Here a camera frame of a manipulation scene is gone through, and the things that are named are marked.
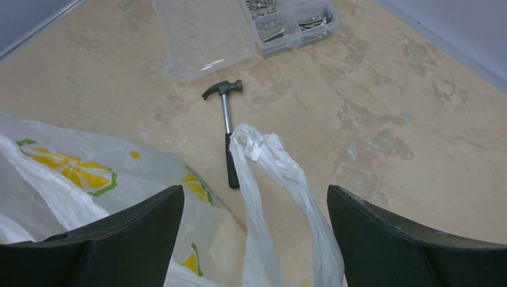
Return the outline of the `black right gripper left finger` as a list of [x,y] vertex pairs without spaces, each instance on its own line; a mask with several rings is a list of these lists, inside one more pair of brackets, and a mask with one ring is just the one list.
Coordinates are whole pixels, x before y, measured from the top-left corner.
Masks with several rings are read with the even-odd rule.
[[1,246],[2,286],[163,286],[184,190],[175,185],[41,242]]

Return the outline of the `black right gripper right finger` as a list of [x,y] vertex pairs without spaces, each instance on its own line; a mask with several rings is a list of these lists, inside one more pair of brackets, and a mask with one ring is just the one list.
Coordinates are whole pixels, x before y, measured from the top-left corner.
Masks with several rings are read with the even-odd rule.
[[505,286],[506,246],[427,227],[338,186],[327,207],[349,286]]

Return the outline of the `white plastic bag lemon print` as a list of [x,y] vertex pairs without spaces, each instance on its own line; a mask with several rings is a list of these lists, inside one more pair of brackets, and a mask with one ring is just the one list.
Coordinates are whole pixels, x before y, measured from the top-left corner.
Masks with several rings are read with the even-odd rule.
[[241,124],[230,151],[246,206],[245,230],[201,176],[170,151],[2,113],[1,241],[46,239],[180,185],[185,203],[166,286],[283,286],[251,168],[256,163],[286,189],[310,226],[313,272],[299,285],[341,286],[344,262],[332,228],[281,138]]

